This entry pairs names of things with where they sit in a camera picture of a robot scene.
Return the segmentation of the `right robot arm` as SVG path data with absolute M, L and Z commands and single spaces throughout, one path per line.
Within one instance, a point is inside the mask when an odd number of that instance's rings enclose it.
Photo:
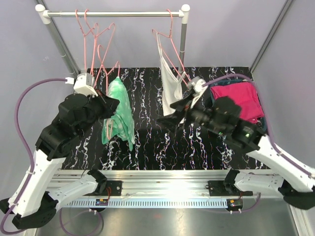
M 314 169 L 286 155 L 264 131 L 240 118 L 241 107 L 225 96 L 217 99 L 211 108 L 191 107 L 188 96 L 172 104 L 175 112 L 158 118 L 158 123 L 173 133 L 182 122 L 185 126 L 197 124 L 208 131 L 225 137 L 233 150 L 254 158 L 275 171 L 275 174 L 247 174 L 229 170 L 219 185 L 208 185 L 210 193 L 230 196 L 251 196 L 253 193 L 278 195 L 287 204 L 309 210 L 315 206 Z

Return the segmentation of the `green white tie-dye trousers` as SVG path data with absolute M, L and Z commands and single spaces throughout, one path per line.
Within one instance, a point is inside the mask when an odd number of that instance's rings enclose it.
M 114 136 L 128 142 L 128 148 L 133 150 L 135 144 L 134 119 L 132 116 L 127 89 L 119 77 L 116 77 L 108 87 L 108 95 L 118 99 L 119 105 L 115 114 L 103 121 L 102 143 L 107 144 Z

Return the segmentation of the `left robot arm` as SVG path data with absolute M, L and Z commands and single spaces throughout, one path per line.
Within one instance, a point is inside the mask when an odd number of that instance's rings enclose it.
M 105 193 L 107 178 L 97 169 L 57 190 L 47 191 L 47 187 L 86 132 L 100 119 L 112 117 L 119 103 L 97 90 L 95 95 L 71 94 L 59 104 L 57 116 L 35 144 L 34 164 L 16 194 L 0 202 L 3 213 L 14 215 L 12 223 L 18 230 L 43 227 L 75 199 Z

